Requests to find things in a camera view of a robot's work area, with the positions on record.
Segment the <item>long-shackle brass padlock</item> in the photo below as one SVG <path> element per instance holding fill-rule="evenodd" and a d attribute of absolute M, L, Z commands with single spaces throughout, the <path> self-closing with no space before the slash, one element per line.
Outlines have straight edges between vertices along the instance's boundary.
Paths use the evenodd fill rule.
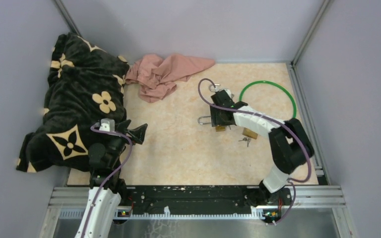
<path fill-rule="evenodd" d="M 197 119 L 197 123 L 200 125 L 209 125 L 215 129 L 216 132 L 226 131 L 226 126 L 213 125 L 211 122 L 211 116 L 201 116 Z"/>

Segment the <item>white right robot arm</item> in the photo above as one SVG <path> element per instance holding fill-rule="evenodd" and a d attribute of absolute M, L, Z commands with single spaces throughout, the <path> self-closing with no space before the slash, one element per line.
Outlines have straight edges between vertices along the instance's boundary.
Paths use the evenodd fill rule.
<path fill-rule="evenodd" d="M 263 203 L 273 204 L 290 174 L 315 154 L 301 122 L 296 118 L 280 120 L 265 116 L 245 102 L 234 102 L 227 89 L 216 90 L 211 99 L 212 126 L 236 125 L 269 140 L 274 164 L 260 183 L 259 197 Z"/>

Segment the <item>large brass padlock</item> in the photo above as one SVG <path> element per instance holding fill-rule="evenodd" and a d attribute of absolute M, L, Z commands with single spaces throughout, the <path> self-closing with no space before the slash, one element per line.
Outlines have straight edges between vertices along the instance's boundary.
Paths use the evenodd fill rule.
<path fill-rule="evenodd" d="M 248 128 L 245 128 L 243 129 L 243 132 L 242 132 L 242 135 L 244 135 L 245 137 L 248 137 L 248 138 L 251 138 L 251 139 L 257 139 L 258 137 L 258 134 Z"/>

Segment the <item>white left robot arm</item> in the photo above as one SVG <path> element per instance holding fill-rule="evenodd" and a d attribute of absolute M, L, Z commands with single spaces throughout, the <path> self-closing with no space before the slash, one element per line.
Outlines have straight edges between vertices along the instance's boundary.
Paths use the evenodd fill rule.
<path fill-rule="evenodd" d="M 132 148 L 142 144 L 148 125 L 142 124 L 130 129 L 129 119 L 115 123 L 105 118 L 91 126 L 91 131 L 108 135 L 107 142 L 94 143 L 88 149 L 91 177 L 87 204 L 77 238 L 108 237 L 115 210 L 128 201 L 129 192 L 119 175 L 128 161 Z"/>

